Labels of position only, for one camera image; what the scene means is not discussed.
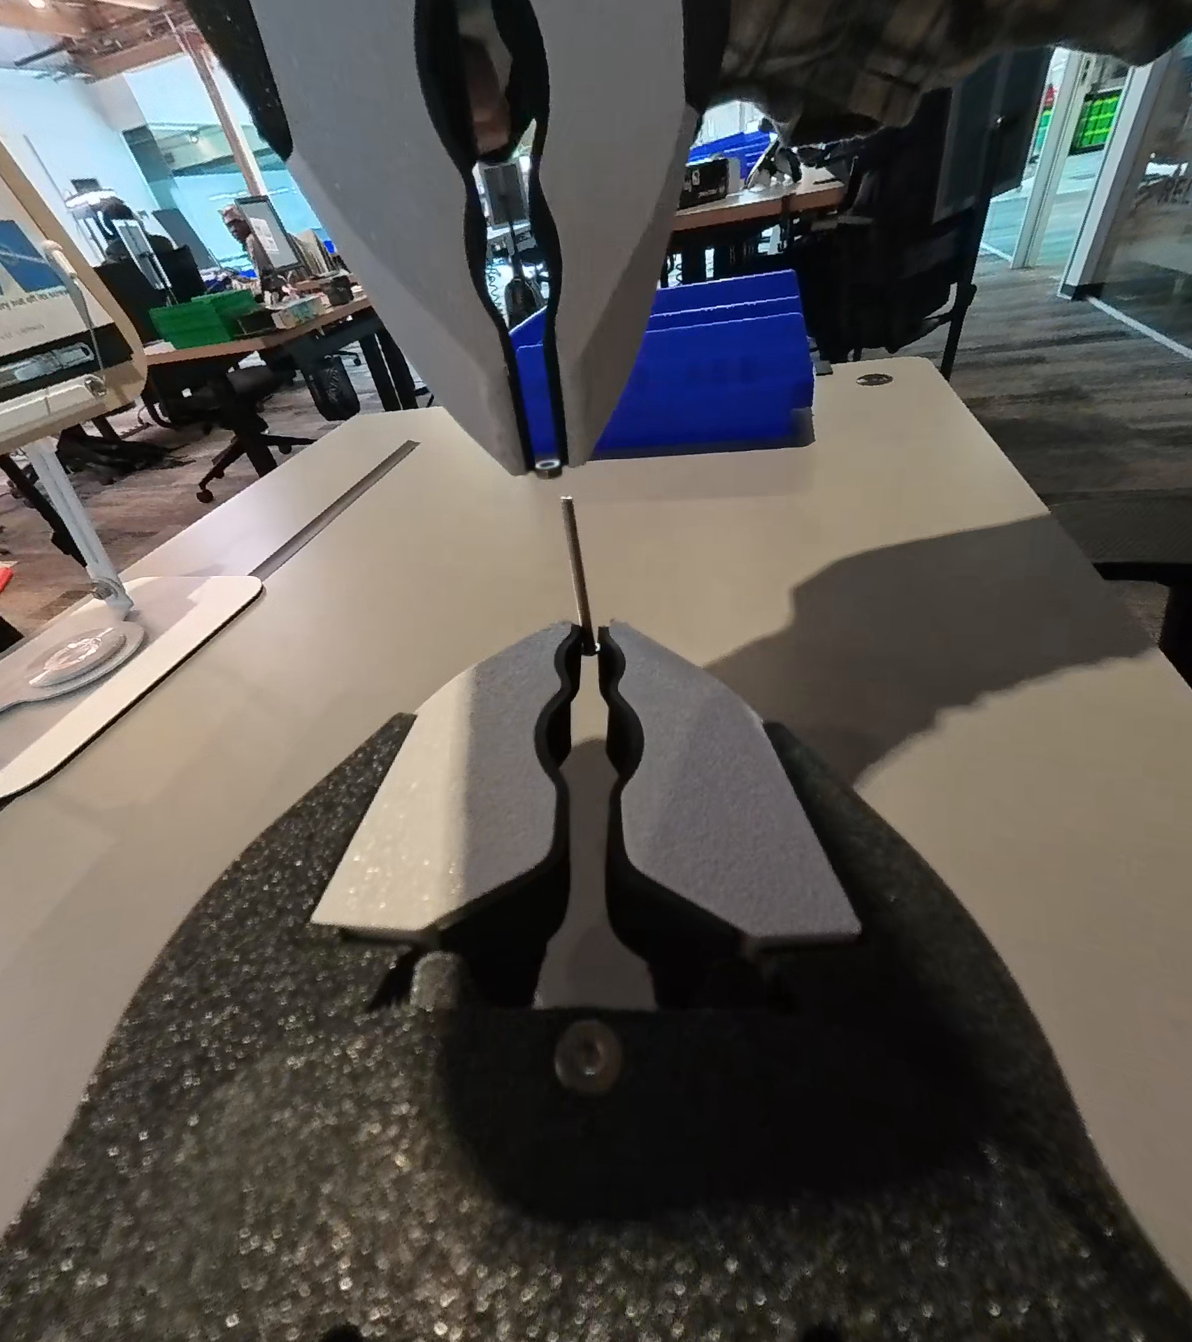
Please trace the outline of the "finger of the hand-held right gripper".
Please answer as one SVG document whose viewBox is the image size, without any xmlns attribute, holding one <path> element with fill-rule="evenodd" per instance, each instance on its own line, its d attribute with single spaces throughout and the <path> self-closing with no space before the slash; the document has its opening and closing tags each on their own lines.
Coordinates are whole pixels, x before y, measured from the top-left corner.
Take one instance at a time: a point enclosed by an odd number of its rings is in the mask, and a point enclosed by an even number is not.
<svg viewBox="0 0 1192 1342">
<path fill-rule="evenodd" d="M 700 127 L 685 5 L 519 5 L 500 17 L 515 75 L 538 95 L 531 223 L 550 264 L 541 365 L 554 445 L 583 466 L 652 322 Z"/>
<path fill-rule="evenodd" d="M 455 5 L 252 5 L 289 170 L 435 402 L 503 470 L 531 470 L 519 357 L 487 288 Z"/>
</svg>

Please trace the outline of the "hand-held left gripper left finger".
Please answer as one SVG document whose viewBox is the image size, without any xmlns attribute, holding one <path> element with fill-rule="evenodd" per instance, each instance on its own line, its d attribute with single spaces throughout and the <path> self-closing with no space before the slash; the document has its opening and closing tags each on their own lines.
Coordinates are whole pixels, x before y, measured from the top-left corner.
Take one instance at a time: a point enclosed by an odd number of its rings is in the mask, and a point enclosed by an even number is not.
<svg viewBox="0 0 1192 1342">
<path fill-rule="evenodd" d="M 531 1009 L 571 906 L 582 662 L 582 626 L 554 622 L 441 684 L 309 922 L 459 956 L 490 1004 Z"/>
</svg>

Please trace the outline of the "thin metal bolt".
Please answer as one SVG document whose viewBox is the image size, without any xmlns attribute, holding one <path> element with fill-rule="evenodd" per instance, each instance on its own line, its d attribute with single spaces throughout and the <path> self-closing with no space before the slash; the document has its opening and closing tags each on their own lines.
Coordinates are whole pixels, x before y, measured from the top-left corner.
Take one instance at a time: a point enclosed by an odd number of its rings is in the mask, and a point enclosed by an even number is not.
<svg viewBox="0 0 1192 1342">
<path fill-rule="evenodd" d="M 564 535 L 565 535 L 565 558 L 571 558 L 571 587 L 575 587 L 575 606 L 578 606 L 582 651 L 583 651 L 583 657 L 596 657 L 597 654 L 597 626 L 590 615 L 588 566 L 583 566 L 583 546 L 582 546 L 582 523 L 578 523 L 575 497 L 560 497 L 560 520 L 564 520 Z"/>
</svg>

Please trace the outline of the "person's right forearm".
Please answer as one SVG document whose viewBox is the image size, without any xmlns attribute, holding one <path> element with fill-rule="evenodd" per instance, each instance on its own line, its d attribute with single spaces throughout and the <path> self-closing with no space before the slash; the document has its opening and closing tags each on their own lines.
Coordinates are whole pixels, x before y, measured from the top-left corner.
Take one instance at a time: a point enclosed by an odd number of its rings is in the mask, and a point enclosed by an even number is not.
<svg viewBox="0 0 1192 1342">
<path fill-rule="evenodd" d="M 1192 0 L 746 0 L 713 103 L 758 107 L 785 141 L 909 127 L 980 65 L 1066 46 L 1142 66 L 1192 35 Z"/>
</svg>

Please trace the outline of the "computer monitor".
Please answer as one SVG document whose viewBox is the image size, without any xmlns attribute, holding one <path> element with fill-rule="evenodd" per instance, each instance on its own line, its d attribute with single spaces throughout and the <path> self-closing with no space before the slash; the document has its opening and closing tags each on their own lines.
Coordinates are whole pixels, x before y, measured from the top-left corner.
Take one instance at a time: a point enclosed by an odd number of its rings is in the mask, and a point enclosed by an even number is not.
<svg viewBox="0 0 1192 1342">
<path fill-rule="evenodd" d="M 252 225 L 268 260 L 270 260 L 270 271 L 295 271 L 303 268 L 303 258 L 301 249 L 292 247 L 276 203 L 268 198 L 240 198 L 231 203 L 235 212 L 248 213 L 248 223 Z"/>
</svg>

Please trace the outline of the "wooden desk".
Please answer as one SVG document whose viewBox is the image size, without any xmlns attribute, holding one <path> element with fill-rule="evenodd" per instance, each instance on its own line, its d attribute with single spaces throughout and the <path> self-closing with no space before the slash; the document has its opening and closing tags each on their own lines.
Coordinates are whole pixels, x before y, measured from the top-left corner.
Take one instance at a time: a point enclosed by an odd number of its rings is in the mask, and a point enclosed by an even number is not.
<svg viewBox="0 0 1192 1342">
<path fill-rule="evenodd" d="M 803 170 L 803 183 L 771 183 L 698 203 L 674 213 L 660 284 L 700 284 L 710 278 L 738 278 L 771 271 L 773 258 L 761 253 L 767 231 L 780 231 L 823 212 L 839 212 L 848 183 L 830 170 Z"/>
<path fill-rule="evenodd" d="M 147 365 L 155 361 L 183 361 L 183 357 L 231 357 L 244 361 L 249 354 L 277 354 L 281 361 L 305 372 L 317 361 L 342 357 L 346 349 L 361 350 L 361 365 L 372 379 L 384 410 L 415 410 L 418 394 L 426 389 L 418 375 L 407 370 L 407 357 L 395 346 L 387 322 L 372 309 L 372 302 L 351 298 L 346 305 L 325 305 L 309 319 L 292 326 L 248 331 L 226 346 L 204 349 L 173 349 L 165 340 L 147 346 Z"/>
</svg>

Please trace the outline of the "black backpack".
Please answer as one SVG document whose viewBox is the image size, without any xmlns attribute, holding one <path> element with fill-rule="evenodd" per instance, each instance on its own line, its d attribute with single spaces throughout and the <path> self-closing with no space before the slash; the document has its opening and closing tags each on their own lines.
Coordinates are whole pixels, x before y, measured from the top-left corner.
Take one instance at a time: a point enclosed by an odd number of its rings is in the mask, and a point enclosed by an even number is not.
<svg viewBox="0 0 1192 1342">
<path fill-rule="evenodd" d="M 351 375 L 342 357 L 317 361 L 303 372 L 309 397 L 317 410 L 326 423 L 350 423 L 361 410 L 360 389 L 351 388 Z"/>
</svg>

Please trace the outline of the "green plastic bin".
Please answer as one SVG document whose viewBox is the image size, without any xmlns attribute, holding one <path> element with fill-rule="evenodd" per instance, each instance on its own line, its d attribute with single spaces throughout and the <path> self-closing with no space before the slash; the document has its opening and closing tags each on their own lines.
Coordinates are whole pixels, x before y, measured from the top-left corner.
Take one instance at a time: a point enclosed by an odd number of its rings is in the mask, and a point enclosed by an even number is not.
<svg viewBox="0 0 1192 1342">
<path fill-rule="evenodd" d="M 235 340 L 252 312 L 265 312 L 252 293 L 204 293 L 147 309 L 147 322 L 173 349 L 204 349 Z"/>
</svg>

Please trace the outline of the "black office chair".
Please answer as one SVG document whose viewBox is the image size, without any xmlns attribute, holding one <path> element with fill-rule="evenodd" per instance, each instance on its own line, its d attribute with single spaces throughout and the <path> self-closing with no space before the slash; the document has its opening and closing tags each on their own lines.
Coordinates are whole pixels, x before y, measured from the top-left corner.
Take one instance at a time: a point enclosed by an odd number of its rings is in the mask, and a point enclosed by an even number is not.
<svg viewBox="0 0 1192 1342">
<path fill-rule="evenodd" d="M 883 130 L 848 155 L 841 212 L 823 217 L 812 340 L 823 361 L 898 354 L 948 331 L 939 372 L 949 379 L 980 238 L 978 198 L 939 212 L 949 130 Z"/>
<path fill-rule="evenodd" d="M 155 420 L 169 429 L 214 424 L 231 434 L 231 442 L 197 485 L 200 503 L 214 503 L 213 485 L 223 483 L 235 462 L 249 462 L 256 477 L 268 477 L 277 466 L 276 445 L 289 451 L 289 442 L 281 442 L 261 416 L 261 402 L 277 388 L 281 379 L 276 372 L 235 372 L 231 357 L 183 357 L 155 361 L 147 370 L 143 405 Z"/>
</svg>

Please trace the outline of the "grey metal strip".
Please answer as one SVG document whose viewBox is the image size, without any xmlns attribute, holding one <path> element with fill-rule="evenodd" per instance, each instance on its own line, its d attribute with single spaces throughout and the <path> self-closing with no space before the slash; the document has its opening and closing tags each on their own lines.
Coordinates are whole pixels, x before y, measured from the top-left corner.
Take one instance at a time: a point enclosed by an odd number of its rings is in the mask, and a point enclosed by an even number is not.
<svg viewBox="0 0 1192 1342">
<path fill-rule="evenodd" d="M 303 523 L 286 546 L 277 546 L 256 569 L 252 581 L 270 581 L 281 566 L 289 566 L 305 546 L 315 546 L 333 520 L 342 520 L 372 485 L 381 485 L 398 465 L 406 465 L 418 451 L 418 438 L 406 438 L 387 454 L 367 477 L 346 490 L 326 510 L 319 510 L 309 523 Z"/>
</svg>

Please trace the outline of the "black monitor on pole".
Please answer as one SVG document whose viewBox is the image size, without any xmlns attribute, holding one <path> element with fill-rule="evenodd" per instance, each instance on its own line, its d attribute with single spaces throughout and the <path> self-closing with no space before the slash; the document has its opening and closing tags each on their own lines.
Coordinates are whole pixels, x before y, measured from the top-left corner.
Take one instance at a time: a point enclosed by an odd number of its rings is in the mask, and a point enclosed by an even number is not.
<svg viewBox="0 0 1192 1342">
<path fill-rule="evenodd" d="M 992 58 L 955 87 L 921 95 L 930 124 L 935 203 L 948 223 L 1025 183 L 1034 155 L 1052 46 Z"/>
</svg>

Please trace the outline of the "silver folding stand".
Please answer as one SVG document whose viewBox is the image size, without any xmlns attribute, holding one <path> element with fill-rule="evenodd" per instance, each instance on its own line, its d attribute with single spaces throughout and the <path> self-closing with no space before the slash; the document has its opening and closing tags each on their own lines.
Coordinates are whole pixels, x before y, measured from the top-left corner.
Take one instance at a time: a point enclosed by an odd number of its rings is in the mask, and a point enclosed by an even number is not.
<svg viewBox="0 0 1192 1342">
<path fill-rule="evenodd" d="M 108 561 L 108 553 L 63 465 L 56 462 L 56 451 L 32 451 L 29 462 L 49 506 L 84 558 L 97 601 L 34 636 L 34 651 L 29 657 L 0 657 L 0 712 L 92 690 L 125 667 L 147 639 L 147 633 L 134 622 L 134 599 L 119 581 L 119 569 Z"/>
</svg>

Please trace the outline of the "green lit display screen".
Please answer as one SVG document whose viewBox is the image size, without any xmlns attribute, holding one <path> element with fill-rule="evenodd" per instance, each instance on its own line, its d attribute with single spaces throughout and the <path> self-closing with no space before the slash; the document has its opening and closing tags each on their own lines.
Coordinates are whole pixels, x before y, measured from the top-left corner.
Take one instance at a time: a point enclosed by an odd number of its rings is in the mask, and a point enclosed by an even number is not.
<svg viewBox="0 0 1192 1342">
<path fill-rule="evenodd" d="M 1108 147 L 1108 136 L 1110 136 L 1114 119 L 1119 119 L 1119 107 L 1122 107 L 1122 87 L 1083 95 L 1083 107 L 1080 107 L 1080 116 L 1072 127 L 1072 141 L 1069 141 L 1069 158 L 1072 155 L 1095 155 L 1095 151 Z"/>
</svg>

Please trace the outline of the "black floor mat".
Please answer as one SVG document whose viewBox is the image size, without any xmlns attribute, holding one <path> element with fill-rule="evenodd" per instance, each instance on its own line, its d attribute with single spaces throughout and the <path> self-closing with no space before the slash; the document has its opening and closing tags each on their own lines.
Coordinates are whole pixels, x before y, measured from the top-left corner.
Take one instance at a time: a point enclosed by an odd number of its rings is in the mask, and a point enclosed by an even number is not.
<svg viewBox="0 0 1192 1342">
<path fill-rule="evenodd" d="M 1099 569 L 1192 569 L 1192 497 L 1099 497 L 1052 506 Z"/>
</svg>

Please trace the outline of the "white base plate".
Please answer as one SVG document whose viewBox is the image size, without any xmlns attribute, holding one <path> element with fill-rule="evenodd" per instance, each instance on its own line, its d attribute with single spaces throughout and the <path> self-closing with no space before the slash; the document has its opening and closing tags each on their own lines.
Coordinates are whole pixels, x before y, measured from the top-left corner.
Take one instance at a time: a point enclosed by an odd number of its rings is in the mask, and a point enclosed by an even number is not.
<svg viewBox="0 0 1192 1342">
<path fill-rule="evenodd" d="M 84 744 L 139 706 L 261 595 L 265 582 L 252 575 L 129 581 L 134 622 L 147 633 L 147 639 L 125 667 L 92 690 L 0 712 L 0 800 L 17 798 L 61 773 Z M 34 651 L 34 636 L 49 633 L 71 610 L 0 657 L 29 657 Z"/>
</svg>

